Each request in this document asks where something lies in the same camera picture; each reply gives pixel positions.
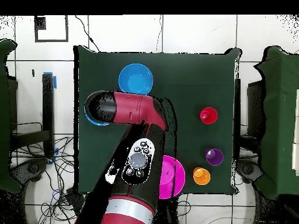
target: blue bowl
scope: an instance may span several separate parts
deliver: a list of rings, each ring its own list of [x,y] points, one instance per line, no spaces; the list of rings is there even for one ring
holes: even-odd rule
[[[119,74],[119,88],[126,93],[147,95],[152,83],[151,71],[142,64],[129,64]]]
[[[107,123],[107,122],[99,123],[99,122],[96,122],[96,121],[92,120],[91,118],[89,118],[89,116],[87,115],[87,112],[85,110],[85,107],[84,107],[84,115],[89,120],[89,122],[92,123],[92,124],[94,124],[94,125],[98,125],[98,126],[109,125],[109,123]]]

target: floor tile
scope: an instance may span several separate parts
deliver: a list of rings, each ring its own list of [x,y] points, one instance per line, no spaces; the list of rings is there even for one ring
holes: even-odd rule
[[[50,218],[45,218],[45,215],[47,214],[48,207],[46,206],[40,206],[40,205],[25,205],[25,211],[26,211],[26,218],[27,218],[27,224],[50,224]],[[55,211],[57,214],[57,218],[64,220],[64,221],[58,221],[52,218],[51,224],[69,224],[67,221],[67,218],[65,215],[59,211]],[[75,219],[71,219],[75,216],[75,213],[70,210],[64,210],[67,217],[70,218],[70,223],[74,224]]]
[[[299,117],[295,118],[294,142],[299,144]]]
[[[160,15],[89,16],[89,35],[103,52],[161,52],[161,34],[157,50],[159,20]]]
[[[239,192],[233,195],[234,205],[255,206],[255,192],[251,184],[242,182],[242,177],[235,174],[235,186]]]
[[[235,41],[236,15],[164,15],[165,53],[223,54]]]
[[[186,198],[187,198],[187,194],[182,194],[182,195],[180,195],[180,196],[179,196],[179,202],[180,202],[180,201],[185,201]]]
[[[9,76],[16,76],[15,62],[14,61],[7,61],[5,66],[8,69],[8,75]]]
[[[16,63],[18,85],[18,123],[42,123],[43,84],[42,74],[56,76],[54,89],[54,132],[74,133],[74,63],[27,62]]]
[[[296,95],[296,117],[299,116],[299,89],[297,89]]]
[[[15,40],[15,17],[14,16],[0,16],[0,40],[10,39]],[[15,59],[15,51],[8,55],[8,60]]]
[[[193,206],[187,214],[187,224],[231,224],[231,214],[231,206]]]
[[[294,53],[299,49],[298,34],[298,20],[291,15],[238,15],[241,61],[261,61],[268,46]]]
[[[232,224],[253,224],[253,220],[255,217],[255,207],[234,206],[232,215]]]
[[[231,195],[225,194],[188,194],[190,205],[231,205]]]
[[[186,213],[190,211],[189,206],[178,206],[179,224],[186,224]]]
[[[63,16],[45,16],[46,30],[39,30],[40,37],[59,39],[64,36]],[[87,16],[78,16],[87,26]],[[73,46],[88,46],[88,36],[82,23],[74,15],[68,16],[68,42],[35,42],[34,17],[16,17],[17,60],[74,60]]]
[[[248,125],[248,84],[262,79],[258,70],[253,67],[254,65],[254,63],[250,62],[242,62],[239,64],[239,78],[241,80],[241,124],[243,125]],[[246,133],[247,127],[241,126],[241,135]]]
[[[74,185],[74,168],[64,163],[64,160],[56,158],[56,168],[64,181],[64,192]],[[29,182],[26,195],[25,204],[43,204],[55,203],[58,194],[55,196],[53,190],[58,190],[58,174],[54,164],[48,164],[46,172],[41,175],[38,182]]]

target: orange cup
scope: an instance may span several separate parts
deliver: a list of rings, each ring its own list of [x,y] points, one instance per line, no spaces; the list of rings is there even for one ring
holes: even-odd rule
[[[202,167],[197,167],[193,170],[193,180],[196,184],[204,186],[211,180],[211,175],[208,170]]]

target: white tile floor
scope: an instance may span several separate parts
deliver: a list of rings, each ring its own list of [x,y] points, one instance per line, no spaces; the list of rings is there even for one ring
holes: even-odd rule
[[[248,83],[261,79],[253,67],[263,56],[267,46],[278,45],[290,53],[299,49],[296,21],[289,16],[275,15],[124,15],[78,16],[86,32],[101,51],[136,51],[165,53],[223,54],[229,48],[242,50],[239,65],[241,78],[241,123],[246,125]],[[65,37],[64,17],[46,16],[47,30],[40,30],[39,37],[60,39]],[[0,16],[0,39],[14,40],[18,47],[8,56],[9,74],[16,76],[18,88],[18,122],[41,122],[41,75],[52,72],[57,77],[55,94],[55,138],[73,135],[74,45],[83,45],[96,51],[88,40],[82,23],[75,16],[68,16],[68,42],[35,43],[33,16]],[[38,125],[21,125],[19,131],[38,130]],[[72,145],[67,153],[72,154]],[[13,158],[12,166],[27,158]],[[52,186],[57,187],[53,165],[47,165]],[[72,173],[62,174],[66,187],[72,186]],[[242,184],[235,175],[237,195],[192,195],[178,208],[181,224],[252,224],[255,213],[255,197],[251,185]],[[37,224],[42,215],[41,204],[50,202],[53,192],[46,174],[37,183],[30,183],[26,194],[26,212],[29,224]]]

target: green tablecloth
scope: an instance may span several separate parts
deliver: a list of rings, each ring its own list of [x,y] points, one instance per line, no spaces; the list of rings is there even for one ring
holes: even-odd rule
[[[266,49],[263,61],[256,67],[266,82],[266,131],[261,143],[265,175],[256,186],[271,199],[279,194],[299,195],[299,177],[292,169],[299,55],[273,46]]]
[[[11,107],[8,90],[8,71],[6,60],[9,53],[16,48],[12,40],[0,40],[0,190],[19,192],[20,185],[9,175],[11,164]]]
[[[99,127],[84,116],[84,101],[98,90],[117,90],[120,71],[128,64],[141,63],[154,77],[149,93],[169,99],[178,122],[177,159],[186,172],[183,193],[233,194],[231,156],[234,103],[235,60],[239,49],[225,54],[145,54],[94,53],[78,47],[79,54],[79,191],[93,189],[118,145],[126,125]],[[207,107],[218,111],[218,120],[205,125],[199,112]],[[221,149],[224,161],[211,166],[204,157],[206,148]],[[166,133],[165,155],[174,155],[173,140]],[[193,169],[206,168],[211,181],[199,186],[193,181]]]

